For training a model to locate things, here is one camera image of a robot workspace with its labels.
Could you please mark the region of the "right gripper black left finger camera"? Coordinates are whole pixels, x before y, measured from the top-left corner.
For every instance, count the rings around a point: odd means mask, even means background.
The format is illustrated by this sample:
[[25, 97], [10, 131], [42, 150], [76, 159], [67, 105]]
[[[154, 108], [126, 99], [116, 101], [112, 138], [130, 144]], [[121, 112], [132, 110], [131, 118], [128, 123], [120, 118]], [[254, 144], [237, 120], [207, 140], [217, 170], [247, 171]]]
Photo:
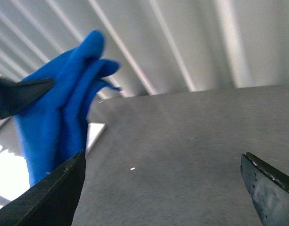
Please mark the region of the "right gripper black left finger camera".
[[85, 180], [79, 152], [0, 209], [0, 226], [70, 226]]

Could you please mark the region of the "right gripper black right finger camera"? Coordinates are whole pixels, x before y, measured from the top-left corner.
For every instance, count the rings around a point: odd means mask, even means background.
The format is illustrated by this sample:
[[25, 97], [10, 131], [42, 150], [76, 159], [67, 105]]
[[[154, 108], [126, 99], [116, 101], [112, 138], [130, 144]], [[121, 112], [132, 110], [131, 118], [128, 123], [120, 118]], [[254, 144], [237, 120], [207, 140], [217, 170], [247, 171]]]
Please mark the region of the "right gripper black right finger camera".
[[289, 226], [289, 176], [247, 152], [241, 175], [264, 226]]

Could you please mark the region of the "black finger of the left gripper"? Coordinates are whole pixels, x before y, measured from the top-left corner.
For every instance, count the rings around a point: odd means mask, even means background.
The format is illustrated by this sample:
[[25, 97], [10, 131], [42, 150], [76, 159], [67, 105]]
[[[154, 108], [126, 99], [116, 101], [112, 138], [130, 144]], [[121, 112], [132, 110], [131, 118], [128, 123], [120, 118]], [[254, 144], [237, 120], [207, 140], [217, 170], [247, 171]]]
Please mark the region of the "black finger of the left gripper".
[[14, 82], [0, 77], [0, 120], [20, 113], [47, 93], [54, 84], [52, 78]]

